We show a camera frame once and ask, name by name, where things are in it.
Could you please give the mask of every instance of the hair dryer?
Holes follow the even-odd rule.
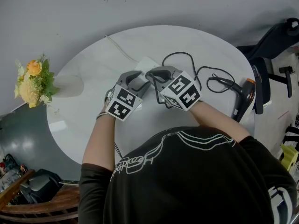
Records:
[[[209,80],[216,80],[226,87],[231,87],[232,91],[237,93],[237,99],[235,103],[235,110],[233,113],[233,119],[240,122],[244,113],[247,111],[249,105],[254,99],[256,92],[256,83],[254,80],[247,79],[243,85],[240,87],[238,84],[234,83],[232,80],[224,79],[221,77],[210,77]]]

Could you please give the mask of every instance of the black cable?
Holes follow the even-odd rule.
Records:
[[[166,106],[167,109],[171,109],[172,106],[168,107],[167,106],[167,103],[166,102],[161,102],[160,99],[159,99],[159,94],[158,94],[158,88],[157,88],[157,84],[156,84],[156,78],[154,76],[154,74],[152,72],[149,72],[151,77],[153,78],[153,82],[154,82],[154,87],[155,87],[155,92],[156,92],[156,99],[157,99],[157,102],[158,104],[164,104]]]
[[[225,89],[225,90],[223,90],[223,91],[214,91],[214,90],[212,90],[212,89],[210,88],[210,86],[209,86],[209,82],[210,82],[211,80],[208,79],[208,80],[206,81],[206,86],[207,86],[207,88],[208,88],[211,92],[214,92],[214,93],[223,93],[223,92],[226,92],[226,91],[230,90],[230,89],[234,86],[234,84],[235,84],[235,79],[234,79],[234,77],[233,77],[230,73],[228,73],[227,71],[225,71],[225,70],[223,70],[223,69],[215,68],[215,67],[210,67],[210,66],[202,66],[202,67],[200,67],[200,68],[196,71],[196,69],[195,69],[195,65],[194,65],[193,57],[192,57],[192,55],[190,55],[190,54],[187,53],[187,52],[179,51],[179,52],[174,52],[174,53],[171,53],[171,54],[167,55],[167,56],[164,58],[164,60],[162,61],[162,66],[164,66],[164,62],[165,62],[165,60],[166,60],[168,57],[170,57],[170,56],[172,56],[172,55],[175,55],[175,54],[185,54],[185,55],[188,55],[188,56],[191,58],[192,68],[193,68],[193,72],[194,72],[194,75],[195,75],[194,80],[195,80],[195,81],[196,81],[196,80],[198,81],[198,83],[199,83],[199,89],[200,89],[200,90],[202,89],[202,85],[201,85],[201,82],[200,82],[200,80],[199,80],[199,78],[198,78],[198,73],[199,73],[200,70],[203,69],[203,68],[223,71],[224,73],[228,74],[228,75],[232,78],[232,80],[233,80],[233,84],[232,84],[230,87],[228,87],[227,89]]]
[[[165,62],[165,60],[166,60],[168,57],[170,57],[170,56],[172,56],[172,55],[175,55],[175,54],[185,54],[185,55],[188,55],[188,56],[191,58],[192,68],[193,68],[193,72],[194,72],[194,74],[195,74],[195,78],[194,78],[194,80],[197,80],[198,83],[200,84],[199,78],[198,78],[198,76],[196,75],[196,70],[195,70],[195,65],[194,65],[193,57],[192,57],[192,55],[190,55],[190,54],[187,53],[187,52],[178,51],[178,52],[174,52],[174,53],[169,54],[169,55],[166,56],[166,57],[164,58],[164,60],[162,61],[162,66],[164,66],[164,62]]]
[[[210,79],[206,80],[206,86],[207,86],[207,88],[208,88],[211,92],[220,94],[220,93],[223,93],[223,92],[226,92],[226,91],[230,90],[230,89],[234,86],[234,84],[235,84],[235,79],[234,79],[234,77],[233,77],[231,74],[229,74],[227,71],[225,71],[225,70],[223,70],[223,69],[220,69],[220,68],[214,68],[214,67],[209,67],[209,66],[202,66],[202,67],[200,67],[200,68],[197,70],[197,72],[196,72],[196,74],[195,74],[196,77],[198,77],[198,73],[200,72],[200,70],[201,70],[202,68],[207,68],[207,69],[212,69],[212,70],[220,70],[220,71],[223,71],[224,73],[228,74],[230,77],[232,77],[233,84],[232,84],[230,87],[228,87],[227,89],[222,90],[222,91],[214,91],[214,90],[212,90],[212,89],[210,88],[210,86],[209,86],[209,82],[210,82],[211,80],[210,80]],[[200,81],[199,81],[199,89],[200,89],[200,90],[202,89]]]
[[[115,148],[116,152],[118,153],[118,155],[122,158],[121,152],[115,142],[114,142],[114,148]]]

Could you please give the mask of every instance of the fiducial marker cube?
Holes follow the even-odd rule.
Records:
[[[186,71],[175,78],[160,94],[168,104],[184,111],[189,110],[201,99],[199,87]]]
[[[105,111],[121,121],[141,104],[142,99],[116,84],[112,90]]]

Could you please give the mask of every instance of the white floor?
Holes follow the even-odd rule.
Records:
[[[292,97],[288,98],[287,87],[285,84],[271,80],[271,100],[264,113],[255,115],[255,133],[254,137],[263,143],[270,152],[278,157],[280,154],[280,145],[285,135],[286,128],[294,121],[299,111],[299,86],[298,72],[299,60],[295,54],[284,52],[272,60],[274,74],[279,74],[279,67],[292,66],[295,73],[291,74]]]

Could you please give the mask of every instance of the black t-shirt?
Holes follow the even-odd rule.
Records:
[[[83,164],[79,223],[287,223],[296,185],[257,140],[209,127],[161,132],[114,172]]]

